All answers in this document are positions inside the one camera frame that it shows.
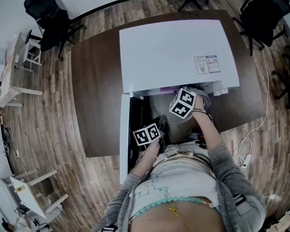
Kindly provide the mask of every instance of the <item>wooden floor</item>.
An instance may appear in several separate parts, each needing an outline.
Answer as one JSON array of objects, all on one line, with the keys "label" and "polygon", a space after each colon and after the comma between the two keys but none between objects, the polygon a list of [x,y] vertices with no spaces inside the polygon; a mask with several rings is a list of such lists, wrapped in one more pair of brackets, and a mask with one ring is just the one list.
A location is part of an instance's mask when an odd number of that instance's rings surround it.
[{"label": "wooden floor", "polygon": [[[225,9],[231,16],[239,16],[244,0],[210,0],[204,9]],[[80,31],[74,40],[87,39],[118,25],[149,16],[175,12],[180,0],[130,0],[99,12],[90,14],[76,24],[88,28]],[[186,10],[195,10],[189,5]],[[290,39],[281,37],[272,47],[263,50],[269,73],[280,71],[287,65],[281,54]],[[42,90],[43,96],[21,94],[17,97],[23,107],[7,107],[6,125],[11,130],[11,163],[16,173],[39,168],[41,173],[58,169],[51,178],[57,195],[68,193],[63,203],[63,212],[52,222],[54,231],[90,231],[103,215],[108,201],[119,188],[119,156],[86,158],[78,130],[72,89],[71,45],[67,44],[64,61],[56,59],[57,49],[43,54],[43,66],[34,73],[16,71],[15,84],[21,87]],[[253,59],[256,63],[264,107],[266,107],[267,75],[262,53],[255,46]],[[265,198],[268,215],[280,217],[290,207],[290,110],[285,109],[285,100],[273,99],[281,91],[277,78],[270,76],[269,108],[267,120],[257,131],[250,134],[253,144],[253,162],[248,178],[263,195],[275,194],[276,200]],[[223,138],[230,151],[241,138],[262,121],[224,132]],[[19,149],[20,159],[15,151]],[[249,143],[242,146],[242,155],[249,150]]]}]

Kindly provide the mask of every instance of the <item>black wrist strap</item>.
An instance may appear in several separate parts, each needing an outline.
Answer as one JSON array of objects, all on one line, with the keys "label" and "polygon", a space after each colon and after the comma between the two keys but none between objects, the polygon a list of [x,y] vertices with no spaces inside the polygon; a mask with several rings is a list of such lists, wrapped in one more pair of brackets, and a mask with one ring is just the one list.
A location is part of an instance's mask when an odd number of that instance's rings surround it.
[{"label": "black wrist strap", "polygon": [[204,110],[202,110],[202,109],[196,109],[196,108],[194,108],[194,109],[192,109],[191,112],[200,112],[200,113],[204,113],[204,114],[206,114],[206,115],[209,117],[209,119],[212,121],[212,123],[214,123],[213,118],[211,117],[211,115],[210,115],[208,112],[206,112],[206,111],[204,111]]}]

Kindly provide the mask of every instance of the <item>gray cloth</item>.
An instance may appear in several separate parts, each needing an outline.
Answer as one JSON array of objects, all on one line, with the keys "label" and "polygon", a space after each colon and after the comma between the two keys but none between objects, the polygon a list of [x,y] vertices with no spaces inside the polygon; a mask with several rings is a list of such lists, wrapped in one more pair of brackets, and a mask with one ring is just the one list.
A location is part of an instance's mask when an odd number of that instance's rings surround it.
[{"label": "gray cloth", "polygon": [[[259,231],[266,213],[262,197],[235,165],[224,143],[208,151],[208,156],[216,176],[220,214],[226,232]],[[104,216],[93,232],[99,232],[111,224],[118,226],[118,232],[128,232],[134,200],[134,195],[129,195],[140,183],[147,180],[148,173],[141,179],[133,174],[128,175],[118,195],[109,202]],[[236,206],[233,196],[239,194],[243,195],[246,201]]]}]

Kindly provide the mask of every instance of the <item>black hair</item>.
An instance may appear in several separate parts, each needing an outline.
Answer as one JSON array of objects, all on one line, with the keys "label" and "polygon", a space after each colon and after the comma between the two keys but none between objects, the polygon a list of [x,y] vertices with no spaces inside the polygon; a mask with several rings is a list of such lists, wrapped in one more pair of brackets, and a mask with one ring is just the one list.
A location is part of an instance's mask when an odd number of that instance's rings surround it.
[{"label": "black hair", "polygon": [[2,218],[2,223],[1,223],[2,227],[7,231],[7,232],[13,232],[13,230],[11,230],[9,228],[9,223],[7,223],[4,218]]}]

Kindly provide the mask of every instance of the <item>yellow object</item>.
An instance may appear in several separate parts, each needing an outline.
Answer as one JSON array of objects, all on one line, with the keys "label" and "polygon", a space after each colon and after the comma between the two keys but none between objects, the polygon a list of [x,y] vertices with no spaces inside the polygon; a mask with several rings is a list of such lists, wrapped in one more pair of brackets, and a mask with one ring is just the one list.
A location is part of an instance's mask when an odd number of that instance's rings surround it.
[{"label": "yellow object", "polygon": [[17,192],[21,192],[21,191],[23,191],[23,190],[25,190],[25,187],[24,187],[24,186],[21,186],[21,187],[19,187],[19,188],[16,188],[16,193],[17,193]]}]

